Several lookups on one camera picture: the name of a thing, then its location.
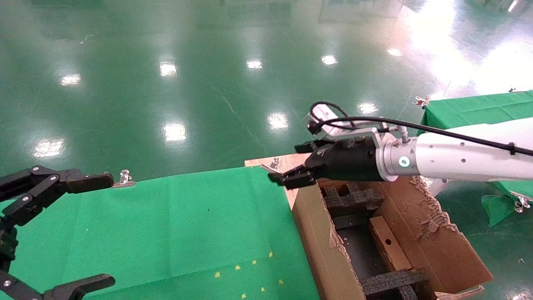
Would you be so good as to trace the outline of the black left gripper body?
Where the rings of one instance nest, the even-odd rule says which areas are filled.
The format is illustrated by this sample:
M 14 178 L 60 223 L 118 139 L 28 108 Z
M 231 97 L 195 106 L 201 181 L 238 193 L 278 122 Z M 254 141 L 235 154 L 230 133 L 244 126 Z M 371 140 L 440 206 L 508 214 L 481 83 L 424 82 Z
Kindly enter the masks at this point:
M 4 217 L 0 218 L 0 268 L 9 271 L 11 262 L 15 260 L 18 246 L 17 229 Z

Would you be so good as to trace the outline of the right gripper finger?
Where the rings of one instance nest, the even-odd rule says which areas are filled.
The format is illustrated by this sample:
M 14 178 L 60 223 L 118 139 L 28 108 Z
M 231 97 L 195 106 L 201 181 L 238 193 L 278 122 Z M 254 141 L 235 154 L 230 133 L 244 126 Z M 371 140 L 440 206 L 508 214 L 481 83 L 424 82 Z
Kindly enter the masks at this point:
M 299 165 L 283 173 L 269 173 L 270 182 L 283 186 L 288 190 L 304 188 L 316 184 L 319 166 Z
M 317 155 L 323 155 L 327 148 L 329 148 L 329 145 L 332 145 L 333 143 L 334 142 L 331 140 L 313 140 L 295 145 L 294 149 L 295 152 L 299 154 L 316 153 Z

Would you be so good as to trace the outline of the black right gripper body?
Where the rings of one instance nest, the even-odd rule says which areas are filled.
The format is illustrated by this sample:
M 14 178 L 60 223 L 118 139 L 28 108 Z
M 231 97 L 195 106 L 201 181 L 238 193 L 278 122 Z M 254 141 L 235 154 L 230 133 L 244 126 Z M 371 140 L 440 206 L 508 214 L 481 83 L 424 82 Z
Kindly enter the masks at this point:
M 306 160 L 306 169 L 315 179 L 353 182 L 382 182 L 371 138 L 318 140 Z

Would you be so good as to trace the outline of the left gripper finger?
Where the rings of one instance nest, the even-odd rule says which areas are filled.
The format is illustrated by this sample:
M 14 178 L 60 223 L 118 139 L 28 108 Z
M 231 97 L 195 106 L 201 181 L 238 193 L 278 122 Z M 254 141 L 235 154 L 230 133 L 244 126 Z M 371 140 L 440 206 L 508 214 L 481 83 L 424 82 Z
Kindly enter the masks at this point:
M 91 192 L 113 185 L 114 178 L 108 172 L 84 175 L 79 169 L 33 166 L 6 175 L 0 180 L 0 200 L 14 202 L 2 210 L 1 223 L 8 228 L 24 226 L 66 193 Z
M 6 271 L 1 271 L 0 275 L 1 291 L 13 300 L 82 300 L 86 294 L 112 287 L 115 283 L 113 276 L 101 274 L 56 285 L 40 293 Z

